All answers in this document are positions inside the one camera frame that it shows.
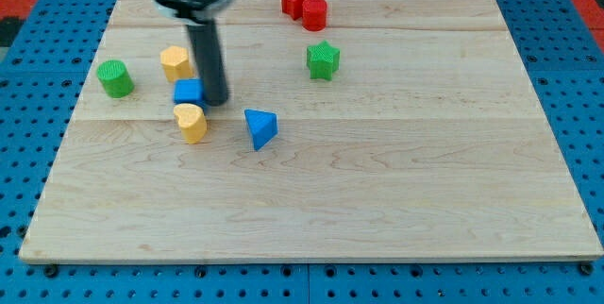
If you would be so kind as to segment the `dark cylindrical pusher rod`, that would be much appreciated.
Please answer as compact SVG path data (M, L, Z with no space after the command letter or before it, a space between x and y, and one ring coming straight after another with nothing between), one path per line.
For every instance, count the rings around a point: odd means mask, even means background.
M194 61L203 84L203 99L209 106L217 107L229 98L222 45L214 19L187 26L194 53Z

